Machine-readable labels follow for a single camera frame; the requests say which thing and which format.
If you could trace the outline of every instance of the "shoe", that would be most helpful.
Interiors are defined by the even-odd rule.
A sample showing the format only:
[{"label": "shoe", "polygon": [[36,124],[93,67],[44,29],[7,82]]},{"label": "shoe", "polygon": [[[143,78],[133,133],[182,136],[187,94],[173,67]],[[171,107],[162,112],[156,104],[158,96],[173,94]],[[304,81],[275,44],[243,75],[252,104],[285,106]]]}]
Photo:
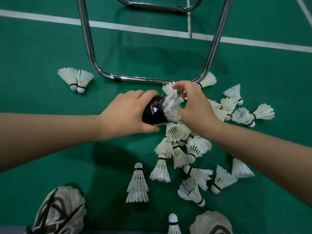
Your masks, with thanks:
[{"label": "shoe", "polygon": [[85,199],[77,189],[60,186],[43,201],[33,228],[24,234],[78,234],[86,216]]},{"label": "shoe", "polygon": [[217,211],[206,211],[190,225],[190,234],[233,234],[229,220]]}]

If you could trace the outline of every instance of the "white line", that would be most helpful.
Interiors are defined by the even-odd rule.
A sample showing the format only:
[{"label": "white line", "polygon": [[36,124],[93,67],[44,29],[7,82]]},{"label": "white line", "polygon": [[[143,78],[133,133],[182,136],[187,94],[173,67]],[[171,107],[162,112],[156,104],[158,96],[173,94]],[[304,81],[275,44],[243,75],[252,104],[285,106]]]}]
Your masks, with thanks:
[{"label": "white line", "polygon": [[[32,13],[25,13],[25,12],[18,12],[18,11],[6,11],[6,10],[1,10],[1,9],[0,9],[0,16],[20,18],[20,19],[32,19],[32,20],[63,23],[63,24],[70,24],[70,25],[80,25],[79,19],[58,17],[58,16],[52,16],[52,15],[32,14]],[[178,38],[189,38],[188,32],[161,30],[161,29],[153,29],[153,28],[129,26],[129,25],[120,25],[120,24],[113,24],[113,23],[99,22],[99,21],[90,21],[90,26],[97,27],[97,28],[123,30],[123,31],[130,31],[130,32],[137,32],[137,33],[178,37]],[[192,33],[192,38],[212,41],[213,35]],[[222,37],[221,42],[312,53],[312,47],[298,46],[298,45],[291,45],[291,44],[284,44],[284,43],[273,43],[273,42],[257,41],[257,40],[250,40],[250,39],[230,38],[230,37]]]},{"label": "white line", "polygon": [[[213,35],[192,33],[192,38],[212,41]],[[231,37],[221,37],[220,42],[312,53],[312,47],[291,45],[291,44],[284,44],[284,43],[273,43],[273,42],[257,41],[257,40],[250,40],[250,39],[231,38]]]},{"label": "white line", "polygon": [[301,7],[303,13],[305,14],[306,18],[308,19],[311,27],[312,27],[312,15],[310,14],[308,8],[305,6],[303,0],[297,0],[299,6]]},{"label": "white line", "polygon": [[[190,0],[186,0],[186,4],[189,7]],[[189,34],[189,38],[191,38],[191,12],[188,12],[188,34]]]}]

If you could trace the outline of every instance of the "silver metal bar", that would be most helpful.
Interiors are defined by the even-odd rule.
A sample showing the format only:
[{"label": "silver metal bar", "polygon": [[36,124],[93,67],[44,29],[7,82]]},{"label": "silver metal bar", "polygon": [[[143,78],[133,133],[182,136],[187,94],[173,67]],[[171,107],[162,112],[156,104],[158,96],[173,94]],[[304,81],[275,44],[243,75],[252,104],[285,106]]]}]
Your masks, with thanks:
[{"label": "silver metal bar", "polygon": [[[223,30],[225,27],[225,23],[227,21],[228,15],[231,10],[232,3],[233,3],[233,0],[224,1],[223,9],[219,18],[219,23],[216,29],[216,33],[213,37],[213,41],[212,41],[212,44],[208,53],[208,57],[207,57],[204,70],[198,78],[192,80],[195,83],[198,83],[199,81],[201,81],[201,79],[204,78],[206,73],[210,70],[214,55],[216,53],[217,47],[219,45]],[[110,74],[104,71],[96,61],[85,0],[77,0],[77,5],[78,5],[79,14],[80,14],[80,21],[81,21],[81,26],[83,30],[83,35],[84,35],[85,44],[87,47],[89,60],[91,62],[91,65],[100,75],[110,80],[114,80],[118,82],[123,81],[123,82],[135,82],[135,83],[146,83],[146,84],[167,84],[169,82],[173,82],[173,80],[169,80],[169,79],[134,77],[134,76],[119,75],[119,74]]]},{"label": "silver metal bar", "polygon": [[196,9],[202,0],[197,0],[194,5],[190,7],[165,7],[165,6],[159,6],[159,5],[153,5],[148,3],[141,3],[141,2],[134,2],[134,1],[127,1],[127,0],[117,0],[121,4],[125,5],[126,7],[132,8],[132,9],[143,9],[143,10],[152,10],[152,11],[165,11],[165,12],[171,12],[176,14],[184,14],[188,13],[190,11],[193,11]]}]

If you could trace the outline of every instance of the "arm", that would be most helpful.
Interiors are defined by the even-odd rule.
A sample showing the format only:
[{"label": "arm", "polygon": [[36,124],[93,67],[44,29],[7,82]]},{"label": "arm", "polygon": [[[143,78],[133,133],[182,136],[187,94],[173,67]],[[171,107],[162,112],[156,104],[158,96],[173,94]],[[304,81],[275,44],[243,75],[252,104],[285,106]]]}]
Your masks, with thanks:
[{"label": "arm", "polygon": [[221,122],[201,89],[180,81],[175,89],[188,97],[179,111],[182,122],[200,136],[233,154],[312,207],[312,149]]},{"label": "arm", "polygon": [[154,90],[119,94],[100,115],[1,113],[0,173],[82,143],[159,131],[142,122],[143,110],[157,94]]}]

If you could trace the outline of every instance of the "green floor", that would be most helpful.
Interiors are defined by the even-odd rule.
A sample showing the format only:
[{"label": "green floor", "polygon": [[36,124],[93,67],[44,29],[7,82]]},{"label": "green floor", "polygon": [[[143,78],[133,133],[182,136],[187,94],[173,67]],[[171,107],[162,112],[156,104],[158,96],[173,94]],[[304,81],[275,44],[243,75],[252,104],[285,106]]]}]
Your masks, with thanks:
[{"label": "green floor", "polygon": [[[186,0],[139,1],[186,5]],[[222,2],[203,0],[191,13],[192,32],[213,34]],[[306,4],[312,11],[312,2]],[[116,0],[87,0],[87,5],[90,20],[188,30],[186,16],[136,12]],[[76,0],[0,0],[0,9],[79,18]],[[80,26],[0,17],[0,28],[1,112],[97,114],[128,90],[161,93],[160,86],[103,79],[88,60]],[[210,47],[203,40],[110,29],[92,28],[92,34],[100,66],[130,76],[194,79]],[[224,36],[312,46],[312,28],[296,0],[235,0]],[[311,53],[221,43],[211,69],[217,84],[203,91],[220,100],[224,90],[240,83],[243,106],[254,110],[267,103],[276,112],[273,120],[257,121],[252,130],[312,146],[311,62]],[[85,94],[74,93],[57,75],[62,67],[90,71],[95,81]],[[177,195],[187,176],[169,161],[171,183],[147,179],[149,203],[125,204],[134,164],[141,162],[149,177],[157,161],[154,148],[164,133],[162,126],[151,135],[76,146],[1,174],[0,225],[33,224],[47,193],[71,184],[86,196],[87,226],[92,228],[166,232],[168,215],[175,212],[182,232],[188,232],[195,217],[209,209],[223,213],[235,233],[310,232],[312,210],[256,171],[219,195],[201,192],[206,206],[200,208]],[[231,171],[230,156],[213,145],[194,166],[215,170],[217,164]]]}]

